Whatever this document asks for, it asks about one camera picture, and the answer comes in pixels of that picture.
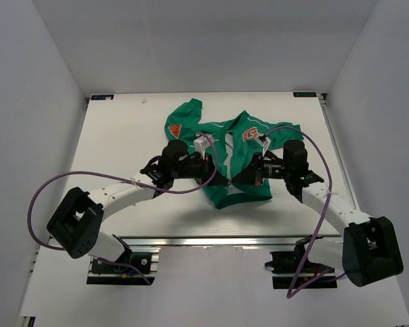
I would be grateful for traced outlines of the green jacket with white lining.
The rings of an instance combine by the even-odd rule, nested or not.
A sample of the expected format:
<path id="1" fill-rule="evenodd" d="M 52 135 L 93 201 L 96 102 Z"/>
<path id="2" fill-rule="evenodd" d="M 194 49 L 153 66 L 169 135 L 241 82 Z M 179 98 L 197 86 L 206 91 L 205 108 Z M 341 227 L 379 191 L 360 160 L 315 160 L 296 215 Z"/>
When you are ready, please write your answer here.
<path id="1" fill-rule="evenodd" d="M 226 178 L 232 178 L 246 168 L 253 154 L 261 152 L 262 146 L 256 141 L 258 136 L 266 134 L 276 127 L 285 127 L 274 131 L 269 136 L 269 150 L 283 147 L 289 140 L 302 140 L 298 132 L 301 128 L 288 122 L 268 123 L 248 112 L 243 111 L 236 118 L 222 122 L 201 123 L 202 102 L 191 99 L 181 104 L 166 119 L 164 131 L 167 139 L 179 139 L 188 145 L 188 151 L 195 151 L 194 141 L 197 133 L 209 134 L 215 140 L 214 146 L 218 156 L 218 172 Z M 261 202 L 272 199 L 268 181 L 261 186 L 234 184 L 229 186 L 206 186 L 204 194 L 216 209 L 223 209 L 235 204 Z"/>

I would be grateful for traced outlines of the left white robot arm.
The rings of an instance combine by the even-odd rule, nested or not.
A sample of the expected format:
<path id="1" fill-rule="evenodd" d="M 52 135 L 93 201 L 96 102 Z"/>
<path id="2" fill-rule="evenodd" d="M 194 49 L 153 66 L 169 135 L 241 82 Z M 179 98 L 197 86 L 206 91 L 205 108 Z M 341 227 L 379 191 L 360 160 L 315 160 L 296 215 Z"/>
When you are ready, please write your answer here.
<path id="1" fill-rule="evenodd" d="M 199 133 L 194 141 L 195 152 L 181 140 L 171 140 L 162 154 L 152 159 L 129 179 L 116 178 L 113 185 L 95 191 L 79 187 L 69 190 L 62 199 L 47 230 L 73 258 L 90 255 L 117 272 L 130 265 L 130 248 L 117 236 L 100 230 L 110 216 L 139 202 L 152 200 L 163 193 L 174 193 L 177 179 L 194 179 L 199 188 L 210 184 L 223 185 L 227 180 L 218 171 L 215 140 Z"/>

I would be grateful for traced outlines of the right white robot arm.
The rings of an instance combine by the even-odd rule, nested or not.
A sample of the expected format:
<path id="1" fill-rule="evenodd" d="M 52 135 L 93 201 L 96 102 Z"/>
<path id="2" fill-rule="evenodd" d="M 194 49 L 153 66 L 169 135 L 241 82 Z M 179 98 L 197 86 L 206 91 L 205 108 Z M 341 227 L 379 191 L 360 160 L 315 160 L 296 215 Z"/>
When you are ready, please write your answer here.
<path id="1" fill-rule="evenodd" d="M 362 287 L 403 272 L 392 221 L 358 211 L 332 193 L 324 180 L 309 169 L 302 141 L 285 142 L 282 158 L 269 151 L 254 153 L 250 164 L 232 181 L 259 187 L 267 179 L 284 180 L 289 194 L 320 214 L 341 236 L 341 240 L 308 236 L 296 242 L 292 255 L 274 252 L 267 262 L 274 273 L 286 273 L 290 268 L 300 272 L 315 266 L 332 268 Z"/>

